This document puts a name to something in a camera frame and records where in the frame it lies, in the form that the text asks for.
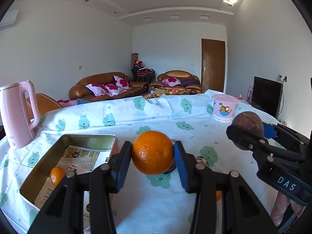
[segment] black flat screen tv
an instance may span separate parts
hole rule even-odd
[[[255,76],[251,105],[277,119],[283,84]]]

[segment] kettle handle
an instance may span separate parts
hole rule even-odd
[[[35,95],[35,87],[30,80],[20,82],[20,86],[23,88],[24,91],[27,91],[29,94],[29,99],[32,106],[32,113],[34,114],[34,120],[29,124],[29,129],[32,130],[39,124],[40,121],[40,114]]]

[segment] black circular label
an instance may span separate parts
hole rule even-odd
[[[79,157],[79,153],[78,152],[73,153],[73,158],[77,158],[77,157]]]

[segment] air conditioner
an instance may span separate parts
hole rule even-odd
[[[8,11],[0,22],[0,30],[13,27],[18,15],[18,10]]]

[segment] wooden door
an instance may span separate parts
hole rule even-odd
[[[225,42],[202,39],[202,89],[223,92],[225,78]]]

